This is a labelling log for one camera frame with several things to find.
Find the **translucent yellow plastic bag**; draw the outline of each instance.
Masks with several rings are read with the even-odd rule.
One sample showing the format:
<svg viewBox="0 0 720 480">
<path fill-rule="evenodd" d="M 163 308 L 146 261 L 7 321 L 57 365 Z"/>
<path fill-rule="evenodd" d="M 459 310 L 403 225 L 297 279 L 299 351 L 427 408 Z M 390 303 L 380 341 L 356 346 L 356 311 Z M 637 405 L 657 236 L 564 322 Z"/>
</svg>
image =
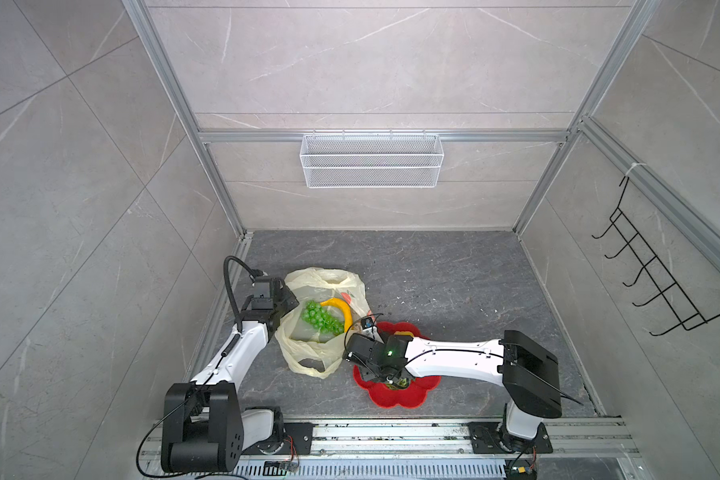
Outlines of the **translucent yellow plastic bag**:
<svg viewBox="0 0 720 480">
<path fill-rule="evenodd" d="M 311 266 L 286 275 L 286 285 L 296 295 L 298 307 L 285 315 L 275 332 L 282 356 L 293 372 L 325 379 L 341 365 L 344 337 L 321 334 L 300 315 L 308 300 L 323 302 L 329 298 L 344 299 L 352 310 L 352 320 L 370 313 L 365 301 L 365 283 L 357 274 L 345 270 L 326 270 Z M 331 312 L 341 319 L 341 313 Z M 322 368 L 312 368 L 322 364 Z"/>
</svg>

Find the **black wire rack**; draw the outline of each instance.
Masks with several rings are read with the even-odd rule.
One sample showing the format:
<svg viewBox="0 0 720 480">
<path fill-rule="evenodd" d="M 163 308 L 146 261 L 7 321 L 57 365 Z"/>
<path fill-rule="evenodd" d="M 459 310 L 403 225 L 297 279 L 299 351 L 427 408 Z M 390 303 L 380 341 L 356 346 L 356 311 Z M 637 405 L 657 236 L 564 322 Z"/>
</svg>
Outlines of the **black wire rack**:
<svg viewBox="0 0 720 480">
<path fill-rule="evenodd" d="M 624 250 L 629 248 L 632 251 L 632 254 L 635 256 L 635 258 L 637 258 L 637 261 L 640 262 L 640 265 L 641 265 L 640 271 L 637 272 L 637 276 L 635 277 L 634 281 L 632 283 L 622 282 L 624 284 L 624 286 L 626 286 L 626 287 L 634 286 L 637 283 L 637 281 L 640 279 L 640 276 L 643 274 L 643 272 L 645 272 L 648 275 L 648 277 L 650 278 L 653 285 L 656 287 L 656 290 L 658 290 L 659 293 L 655 294 L 654 296 L 652 296 L 645 302 L 642 302 L 642 303 L 632 302 L 632 304 L 634 306 L 645 306 L 645 305 L 648 305 L 649 303 L 653 302 L 654 300 L 658 299 L 659 297 L 661 297 L 664 299 L 664 302 L 666 302 L 666 304 L 668 305 L 670 310 L 672 310 L 672 314 L 677 319 L 677 324 L 674 326 L 671 326 L 670 328 L 664 330 L 663 332 L 660 332 L 660 333 L 650 332 L 650 334 L 653 336 L 662 336 L 665 333 L 671 332 L 672 330 L 674 330 L 675 328 L 677 328 L 679 326 L 681 326 L 685 331 L 690 331 L 690 330 L 700 327 L 701 325 L 705 325 L 705 324 L 711 322 L 712 320 L 718 318 L 720 316 L 720 313 L 718 313 L 717 315 L 715 315 L 711 318 L 706 318 L 701 312 L 699 312 L 699 309 L 698 309 L 698 307 L 696 307 L 696 304 L 693 302 L 693 300 L 691 300 L 691 298 L 688 296 L 688 294 L 685 292 L 685 290 L 682 288 L 682 286 L 677 282 L 677 279 L 675 279 L 672 272 L 670 272 L 670 270 L 668 268 L 666 268 L 666 266 L 662 262 L 661 258 L 659 258 L 659 256 L 656 255 L 656 252 L 653 250 L 653 247 L 646 241 L 645 237 L 643 237 L 643 235 L 634 226 L 634 224 L 632 223 L 632 220 L 630 220 L 630 218 L 628 216 L 626 216 L 626 214 L 624 214 L 624 211 L 621 209 L 621 201 L 624 199 L 624 193 L 626 192 L 626 186 L 629 184 L 629 182 L 630 182 L 630 179 L 628 177 L 624 177 L 621 179 L 621 183 L 619 183 L 619 186 L 621 187 L 621 185 L 623 184 L 624 188 L 621 191 L 621 196 L 619 197 L 619 203 L 616 206 L 616 209 L 608 217 L 608 220 L 610 220 L 610 225 L 608 225 L 608 228 L 605 229 L 605 231 L 602 233 L 602 235 L 599 235 L 599 236 L 593 235 L 592 238 L 595 238 L 595 239 L 603 238 L 603 236 L 605 234 L 607 234 L 610 229 L 612 229 L 612 228 L 615 229 L 616 232 L 618 232 L 619 235 L 621 235 L 621 238 L 626 243 L 624 244 L 624 246 L 621 247 L 621 250 L 616 252 L 615 255 L 613 255 L 613 256 L 605 255 L 605 258 L 607 258 L 607 259 L 616 258 L 618 255 L 620 255 L 622 252 L 624 252 Z M 632 235 L 629 239 L 626 238 L 626 235 L 624 235 L 624 232 L 619 228 L 618 225 L 616 225 L 616 222 L 618 221 L 618 219 L 624 219 L 635 231 L 634 235 Z M 636 239 L 642 240 L 643 244 L 645 244 L 647 246 L 648 250 L 650 251 L 650 258 L 648 259 L 648 261 L 643 261 L 643 259 L 640 258 L 640 255 L 638 255 L 637 252 L 635 252 L 635 249 L 633 247 L 633 242 Z M 661 265 L 661 268 L 666 272 L 668 277 L 671 279 L 671 282 L 668 286 L 665 286 L 663 288 L 661 286 L 659 286 L 659 283 L 656 282 L 656 279 L 654 278 L 653 274 L 651 274 L 651 272 L 648 270 L 648 265 L 650 265 L 654 262 L 658 262 L 658 264 Z M 688 300 L 688 303 L 692 307 L 692 314 L 690 316 L 688 316 L 687 318 L 685 318 L 684 320 L 682 320 L 680 318 L 680 315 L 678 315 L 677 311 L 675 310 L 675 307 L 672 305 L 672 302 L 670 302 L 670 300 L 668 298 L 666 298 L 666 293 L 673 287 L 677 287 L 677 289 L 682 293 L 682 295 L 686 298 L 686 300 Z M 690 320 L 693 320 L 697 317 L 699 317 L 701 319 L 700 322 L 692 324 L 691 326 L 687 325 L 687 323 Z"/>
</svg>

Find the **yellow object in red tray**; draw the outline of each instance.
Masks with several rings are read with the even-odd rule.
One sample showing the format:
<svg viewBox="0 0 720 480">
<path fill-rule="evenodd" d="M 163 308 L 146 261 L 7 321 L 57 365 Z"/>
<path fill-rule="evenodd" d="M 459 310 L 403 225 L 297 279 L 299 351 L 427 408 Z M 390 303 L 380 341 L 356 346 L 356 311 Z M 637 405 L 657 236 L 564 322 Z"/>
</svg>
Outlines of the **yellow object in red tray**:
<svg viewBox="0 0 720 480">
<path fill-rule="evenodd" d="M 340 298 L 329 298 L 325 302 L 320 302 L 320 306 L 335 306 L 344 315 L 344 332 L 347 332 L 352 326 L 352 311 L 349 305 Z"/>
</svg>

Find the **red mat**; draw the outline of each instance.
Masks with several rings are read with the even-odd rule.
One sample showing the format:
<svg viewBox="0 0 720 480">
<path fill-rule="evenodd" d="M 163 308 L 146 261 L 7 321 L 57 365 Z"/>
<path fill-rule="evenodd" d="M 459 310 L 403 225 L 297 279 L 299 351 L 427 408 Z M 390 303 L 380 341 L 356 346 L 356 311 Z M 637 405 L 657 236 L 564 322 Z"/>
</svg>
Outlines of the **red mat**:
<svg viewBox="0 0 720 480">
<path fill-rule="evenodd" d="M 414 336 L 420 336 L 423 339 L 427 338 L 422 335 L 415 325 L 408 322 L 379 322 L 376 327 L 383 332 L 411 332 Z M 393 408 L 398 405 L 403 408 L 418 408 L 427 399 L 427 392 L 440 383 L 439 376 L 425 376 L 413 379 L 407 389 L 392 390 L 383 383 L 364 382 L 360 377 L 360 369 L 357 366 L 352 370 L 352 377 L 354 377 L 360 388 L 368 391 L 371 401 L 381 408 Z"/>
</svg>

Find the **mesh basket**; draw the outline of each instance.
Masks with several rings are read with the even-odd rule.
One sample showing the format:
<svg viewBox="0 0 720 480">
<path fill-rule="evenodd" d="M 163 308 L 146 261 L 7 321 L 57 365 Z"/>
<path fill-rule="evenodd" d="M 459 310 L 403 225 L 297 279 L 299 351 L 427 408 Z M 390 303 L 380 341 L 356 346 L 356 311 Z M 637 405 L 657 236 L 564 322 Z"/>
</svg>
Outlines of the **mesh basket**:
<svg viewBox="0 0 720 480">
<path fill-rule="evenodd" d="M 436 134 L 310 134 L 299 155 L 307 187 L 434 187 L 443 163 Z"/>
</svg>

